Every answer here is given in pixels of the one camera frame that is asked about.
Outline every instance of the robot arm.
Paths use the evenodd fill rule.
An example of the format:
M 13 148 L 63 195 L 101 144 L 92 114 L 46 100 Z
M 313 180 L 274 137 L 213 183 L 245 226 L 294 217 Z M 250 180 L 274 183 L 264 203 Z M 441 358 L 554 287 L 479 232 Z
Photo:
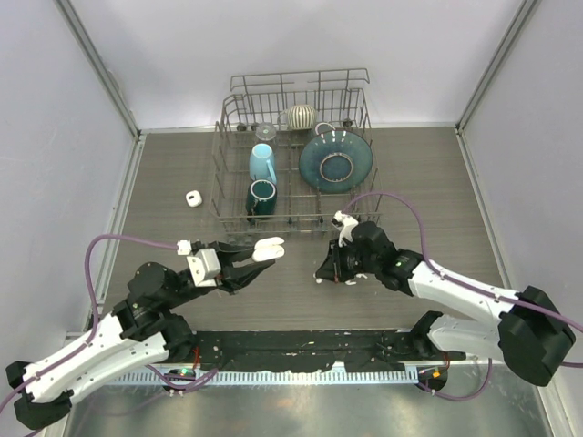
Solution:
M 489 357 L 504 361 L 520 378 L 546 386 L 575 343 L 575 335 L 566 323 L 486 298 L 447 278 L 557 312 L 542 290 L 500 289 L 429 261 L 437 273 L 423 255 L 397 249 L 372 221 L 359 223 L 338 212 L 332 223 L 340 230 L 340 236 L 330 242 L 328 257 L 314 275 L 317 279 L 345 282 L 358 274 L 373 273 L 389 290 L 442 303 L 471 318 L 460 320 L 441 312 L 426 313 L 412 329 L 415 347 L 422 354 L 462 351 Z
M 129 282 L 129 295 L 89 332 L 43 360 L 16 361 L 7 367 L 10 385 L 23 381 L 87 346 L 46 375 L 36 378 L 15 402 L 18 420 L 37 430 L 65 417 L 71 406 L 109 381 L 139 366 L 183 361 L 196 343 L 188 323 L 171 309 L 215 289 L 237 293 L 282 257 L 282 239 L 263 239 L 254 247 L 214 242 L 178 243 L 189 268 L 175 272 L 156 262 L 142 265 Z M 253 262 L 235 266 L 251 259 Z

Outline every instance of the light blue mug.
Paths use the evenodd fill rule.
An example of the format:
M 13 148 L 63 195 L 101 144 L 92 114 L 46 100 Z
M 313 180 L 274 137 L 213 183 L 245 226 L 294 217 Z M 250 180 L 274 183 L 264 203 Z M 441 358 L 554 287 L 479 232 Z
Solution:
M 249 174 L 251 179 L 267 179 L 274 185 L 277 184 L 274 169 L 274 156 L 268 144 L 256 144 L 249 157 Z

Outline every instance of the mug handle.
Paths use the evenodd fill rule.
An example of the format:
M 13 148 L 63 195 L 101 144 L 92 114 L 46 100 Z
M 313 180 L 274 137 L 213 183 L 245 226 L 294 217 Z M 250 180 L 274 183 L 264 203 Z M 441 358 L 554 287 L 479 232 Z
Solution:
M 275 170 L 273 169 L 273 164 L 271 163 L 270 159 L 267 160 L 267 169 L 270 171 L 271 182 L 273 182 L 273 185 L 277 185 L 277 178 L 275 177 Z

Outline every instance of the gray wood tabletop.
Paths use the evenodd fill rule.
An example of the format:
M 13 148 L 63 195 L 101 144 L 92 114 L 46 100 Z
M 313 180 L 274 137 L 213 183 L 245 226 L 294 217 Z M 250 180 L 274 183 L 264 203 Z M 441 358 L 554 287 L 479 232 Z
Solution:
M 409 199 L 420 211 L 431 257 L 458 273 L 501 285 L 496 261 L 452 128 L 374 129 L 383 188 Z M 207 205 L 189 208 L 192 189 L 210 195 L 211 133 L 150 134 L 129 204 L 124 233 L 176 242 L 225 239 Z M 380 225 L 397 247 L 419 250 L 413 215 L 398 202 L 381 205 Z M 175 310 L 193 330 L 319 330 L 411 328 L 427 310 L 452 312 L 437 303 L 385 289 L 375 279 L 357 285 L 317 285 L 313 272 L 327 252 L 328 237 L 291 235 L 286 255 L 236 296 L 220 291 Z M 105 311 L 128 294 L 127 282 L 146 261 L 186 268 L 176 252 L 133 243 L 119 246 Z

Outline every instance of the plate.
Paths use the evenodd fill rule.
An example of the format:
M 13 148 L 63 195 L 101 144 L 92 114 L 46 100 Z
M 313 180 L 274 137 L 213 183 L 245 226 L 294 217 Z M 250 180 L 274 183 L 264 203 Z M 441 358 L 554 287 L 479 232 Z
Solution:
M 339 194 L 362 184 L 373 168 L 366 140 L 352 132 L 333 130 L 314 137 L 300 156 L 300 174 L 322 193 Z

